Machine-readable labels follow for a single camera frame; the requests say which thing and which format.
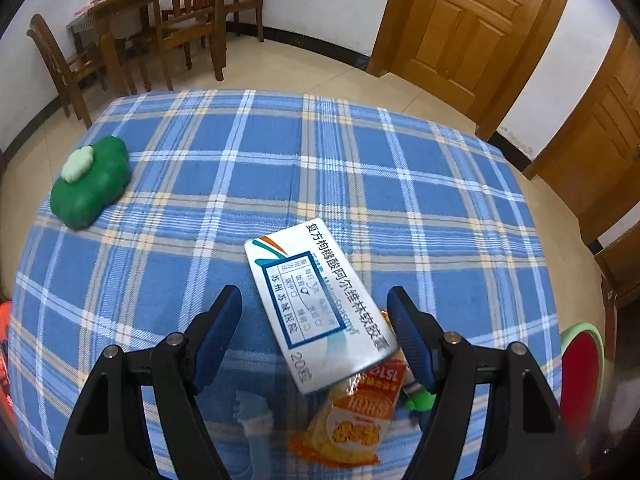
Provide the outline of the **wooden door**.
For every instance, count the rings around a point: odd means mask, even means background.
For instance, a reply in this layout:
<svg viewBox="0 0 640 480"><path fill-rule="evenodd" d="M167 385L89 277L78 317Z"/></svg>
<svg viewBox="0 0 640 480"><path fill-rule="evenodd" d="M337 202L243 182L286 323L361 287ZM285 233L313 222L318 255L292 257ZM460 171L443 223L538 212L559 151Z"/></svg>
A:
<svg viewBox="0 0 640 480"><path fill-rule="evenodd" d="M387 0L367 67L444 101L487 140L544 55L567 0Z"/></svg>
<svg viewBox="0 0 640 480"><path fill-rule="evenodd" d="M584 96L532 164L593 243L639 201L639 45L620 21Z"/></svg>

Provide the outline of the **low wooden cabinet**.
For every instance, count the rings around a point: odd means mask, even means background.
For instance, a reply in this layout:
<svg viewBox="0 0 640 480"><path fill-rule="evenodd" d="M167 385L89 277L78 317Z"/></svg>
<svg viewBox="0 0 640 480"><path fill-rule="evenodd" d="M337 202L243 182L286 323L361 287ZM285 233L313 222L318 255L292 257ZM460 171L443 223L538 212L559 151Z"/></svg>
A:
<svg viewBox="0 0 640 480"><path fill-rule="evenodd" d="M603 273L604 356L615 361L618 311L639 298L639 226L634 226L596 255Z"/></svg>

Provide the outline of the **blue plaid tablecloth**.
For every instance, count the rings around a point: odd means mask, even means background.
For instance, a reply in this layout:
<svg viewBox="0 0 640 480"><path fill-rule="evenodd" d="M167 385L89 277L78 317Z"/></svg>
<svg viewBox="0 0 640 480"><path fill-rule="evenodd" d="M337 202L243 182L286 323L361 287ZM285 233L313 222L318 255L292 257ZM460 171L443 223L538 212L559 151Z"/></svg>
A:
<svg viewBox="0 0 640 480"><path fill-rule="evenodd" d="M27 457L52 472L101 350L154 346L235 285L243 312L198 406L229 470L248 464L232 410L264 396L277 479L398 479L420 431L398 410L374 467L330 469L288 452L319 406L273 337L244 244L324 221L378 306L395 286L474 344L532 350L561 387L558 320L540 240L501 153L377 107L255 90L192 90L111 103L86 133L126 144L131 180L89 229L41 203L13 287L9 378Z"/></svg>

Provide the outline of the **green capped small bottle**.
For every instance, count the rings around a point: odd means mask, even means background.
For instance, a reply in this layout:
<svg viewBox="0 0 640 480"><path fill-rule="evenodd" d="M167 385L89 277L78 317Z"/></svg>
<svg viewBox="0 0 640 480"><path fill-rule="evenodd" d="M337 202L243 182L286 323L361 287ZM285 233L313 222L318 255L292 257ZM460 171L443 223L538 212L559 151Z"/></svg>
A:
<svg viewBox="0 0 640 480"><path fill-rule="evenodd" d="M436 396L429 393L414 378L412 371L407 370L402 380L402 403L404 407L412 412L425 413L431 411L434 406Z"/></svg>

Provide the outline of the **green flower-shaped container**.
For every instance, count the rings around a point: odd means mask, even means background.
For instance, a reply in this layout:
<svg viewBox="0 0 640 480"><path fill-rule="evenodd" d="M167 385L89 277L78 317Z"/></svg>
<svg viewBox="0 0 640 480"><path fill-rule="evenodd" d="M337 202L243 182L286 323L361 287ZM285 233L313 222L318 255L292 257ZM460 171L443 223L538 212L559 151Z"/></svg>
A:
<svg viewBox="0 0 640 480"><path fill-rule="evenodd" d="M87 229L122 196L130 178L125 142L104 136L67 157L53 183L50 208L69 229Z"/></svg>

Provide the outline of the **wooden dining table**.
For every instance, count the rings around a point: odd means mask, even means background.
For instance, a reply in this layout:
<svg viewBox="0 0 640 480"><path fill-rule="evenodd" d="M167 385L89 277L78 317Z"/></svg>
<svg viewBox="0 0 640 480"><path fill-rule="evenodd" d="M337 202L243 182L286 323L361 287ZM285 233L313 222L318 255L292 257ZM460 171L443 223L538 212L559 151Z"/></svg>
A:
<svg viewBox="0 0 640 480"><path fill-rule="evenodd" d="M99 48L105 62L108 81L116 96L129 96L136 92L136 87L127 78L124 61L116 49L117 37L114 34L114 21L120 16L135 16L137 24L134 32L127 34L125 40L131 44L130 38L153 24L152 0L94 0L67 24L73 36L81 32L93 30L98 34ZM226 5L222 7L222 30L224 31L224 68L226 67Z"/></svg>

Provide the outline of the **red green trash bin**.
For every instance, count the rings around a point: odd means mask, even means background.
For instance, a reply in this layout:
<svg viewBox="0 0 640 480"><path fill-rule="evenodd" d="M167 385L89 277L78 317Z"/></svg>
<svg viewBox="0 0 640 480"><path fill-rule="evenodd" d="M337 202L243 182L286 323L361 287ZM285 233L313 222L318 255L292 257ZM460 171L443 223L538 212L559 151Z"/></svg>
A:
<svg viewBox="0 0 640 480"><path fill-rule="evenodd" d="M585 439L597 411L605 369L604 344L597 327L577 323L561 333L560 411L576 443Z"/></svg>

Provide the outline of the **orange snack packet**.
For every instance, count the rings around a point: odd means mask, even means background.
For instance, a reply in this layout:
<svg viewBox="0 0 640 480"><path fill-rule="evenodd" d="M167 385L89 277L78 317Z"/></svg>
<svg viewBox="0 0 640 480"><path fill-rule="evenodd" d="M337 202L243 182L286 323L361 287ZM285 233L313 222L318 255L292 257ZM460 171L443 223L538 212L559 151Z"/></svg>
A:
<svg viewBox="0 0 640 480"><path fill-rule="evenodd" d="M365 334L329 336L321 370L331 387L288 450L330 468L376 465L408 372L387 313Z"/></svg>

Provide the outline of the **wooden chair near table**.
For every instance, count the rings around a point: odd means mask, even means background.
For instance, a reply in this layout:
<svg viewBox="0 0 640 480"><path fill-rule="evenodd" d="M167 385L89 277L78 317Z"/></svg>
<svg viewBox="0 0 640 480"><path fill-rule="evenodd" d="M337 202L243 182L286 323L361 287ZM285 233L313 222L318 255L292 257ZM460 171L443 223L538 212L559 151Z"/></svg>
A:
<svg viewBox="0 0 640 480"><path fill-rule="evenodd" d="M130 38L138 57L138 67L144 88L151 89L144 56L155 52L160 59L164 81L172 90L167 53L175 48L184 51L186 64L191 63L190 43L195 39L209 41L216 79L224 79L224 31L222 7L224 0L152 0L153 24Z"/></svg>

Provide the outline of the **left wooden door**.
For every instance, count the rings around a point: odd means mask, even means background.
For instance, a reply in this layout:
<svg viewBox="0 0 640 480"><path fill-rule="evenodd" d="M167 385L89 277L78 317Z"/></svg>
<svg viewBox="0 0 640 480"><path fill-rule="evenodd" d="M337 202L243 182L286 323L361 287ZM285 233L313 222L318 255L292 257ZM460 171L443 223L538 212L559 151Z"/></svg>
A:
<svg viewBox="0 0 640 480"><path fill-rule="evenodd" d="M367 67L444 101L487 140L544 55L567 0L387 0Z"/></svg>

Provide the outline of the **right wooden door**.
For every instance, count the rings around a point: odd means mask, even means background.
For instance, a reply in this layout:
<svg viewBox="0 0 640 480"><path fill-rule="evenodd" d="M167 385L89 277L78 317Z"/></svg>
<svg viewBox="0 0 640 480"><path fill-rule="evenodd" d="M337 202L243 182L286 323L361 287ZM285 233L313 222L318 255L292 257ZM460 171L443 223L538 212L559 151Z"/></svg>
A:
<svg viewBox="0 0 640 480"><path fill-rule="evenodd" d="M639 45L620 21L584 96L532 164L593 243L639 201Z"/></svg>

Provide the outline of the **light blue plastic tube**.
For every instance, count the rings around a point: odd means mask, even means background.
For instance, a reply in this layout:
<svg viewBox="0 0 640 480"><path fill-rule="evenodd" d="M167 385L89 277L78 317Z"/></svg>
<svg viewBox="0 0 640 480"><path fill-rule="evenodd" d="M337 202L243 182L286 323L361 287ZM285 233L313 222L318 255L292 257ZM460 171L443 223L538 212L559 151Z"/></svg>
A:
<svg viewBox="0 0 640 480"><path fill-rule="evenodd" d="M235 393L234 419L242 426L248 443L250 463L232 479L268 480L272 474L270 439L273 414L268 401L255 393L238 390Z"/></svg>

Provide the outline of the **white teal medicine box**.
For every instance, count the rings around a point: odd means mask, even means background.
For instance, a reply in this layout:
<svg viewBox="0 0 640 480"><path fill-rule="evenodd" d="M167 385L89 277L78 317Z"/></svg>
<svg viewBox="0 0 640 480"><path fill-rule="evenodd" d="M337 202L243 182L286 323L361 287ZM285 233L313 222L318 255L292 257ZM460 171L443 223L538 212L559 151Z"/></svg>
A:
<svg viewBox="0 0 640 480"><path fill-rule="evenodd" d="M273 335L300 393L391 358L396 337L320 218L244 243Z"/></svg>

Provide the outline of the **wooden chair front left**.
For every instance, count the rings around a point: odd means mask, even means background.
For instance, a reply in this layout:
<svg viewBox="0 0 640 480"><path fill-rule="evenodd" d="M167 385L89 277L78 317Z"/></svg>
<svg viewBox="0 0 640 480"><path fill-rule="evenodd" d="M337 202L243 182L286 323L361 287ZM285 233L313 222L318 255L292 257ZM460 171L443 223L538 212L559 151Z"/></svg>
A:
<svg viewBox="0 0 640 480"><path fill-rule="evenodd" d="M100 49L90 44L86 50L66 58L46 20L38 13L30 19L26 35L35 43L46 64L66 117L70 117L68 108L73 107L77 119L89 129L92 119L80 91L80 83L96 76L101 88L106 89L106 68Z"/></svg>

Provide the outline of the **red plastic stool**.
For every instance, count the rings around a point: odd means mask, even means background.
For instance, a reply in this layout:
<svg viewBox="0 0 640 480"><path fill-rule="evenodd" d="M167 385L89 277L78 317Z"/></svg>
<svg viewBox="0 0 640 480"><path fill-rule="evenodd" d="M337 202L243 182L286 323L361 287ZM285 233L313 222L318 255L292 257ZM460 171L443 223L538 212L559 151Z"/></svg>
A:
<svg viewBox="0 0 640 480"><path fill-rule="evenodd" d="M15 417L13 413L13 401L11 396L11 385L9 378L9 350L8 350L8 338L9 338L9 324L10 315L12 309L12 302L10 300L3 301L0 304L0 385L1 394L0 401L3 413L8 416L8 419L12 424L15 424Z"/></svg>

